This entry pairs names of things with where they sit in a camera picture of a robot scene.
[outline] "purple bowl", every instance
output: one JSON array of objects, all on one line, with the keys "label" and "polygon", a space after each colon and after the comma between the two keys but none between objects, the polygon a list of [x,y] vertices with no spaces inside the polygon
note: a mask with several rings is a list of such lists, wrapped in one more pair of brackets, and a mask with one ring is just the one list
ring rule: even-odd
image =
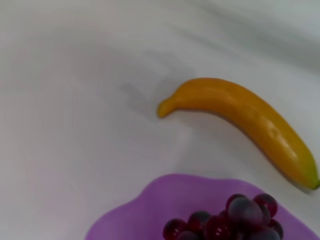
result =
[{"label": "purple bowl", "polygon": [[[163,240],[163,227],[172,218],[188,220],[198,210],[219,214],[232,194],[252,198],[262,192],[241,180],[165,175],[152,181],[136,199],[103,215],[86,240]],[[283,226],[284,240],[319,240],[282,206],[275,219]]]}]

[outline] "white tablecloth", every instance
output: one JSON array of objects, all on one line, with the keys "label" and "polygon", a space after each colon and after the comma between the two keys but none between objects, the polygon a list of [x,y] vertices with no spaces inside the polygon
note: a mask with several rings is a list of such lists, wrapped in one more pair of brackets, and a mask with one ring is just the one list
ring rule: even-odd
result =
[{"label": "white tablecloth", "polygon": [[155,115],[183,81],[230,80],[272,104],[319,164],[318,12],[293,0],[2,2],[0,238],[84,239],[176,172],[246,180],[320,235],[320,190],[293,186],[233,125]]}]

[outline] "yellow banana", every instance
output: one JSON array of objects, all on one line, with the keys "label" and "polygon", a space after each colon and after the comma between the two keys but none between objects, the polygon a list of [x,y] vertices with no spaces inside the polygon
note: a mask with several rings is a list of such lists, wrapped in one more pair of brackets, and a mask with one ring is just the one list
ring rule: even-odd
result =
[{"label": "yellow banana", "polygon": [[234,122],[293,181],[320,185],[314,157],[291,126],[268,103],[243,86],[218,78],[182,84],[157,109],[163,118],[176,109],[205,110]]}]

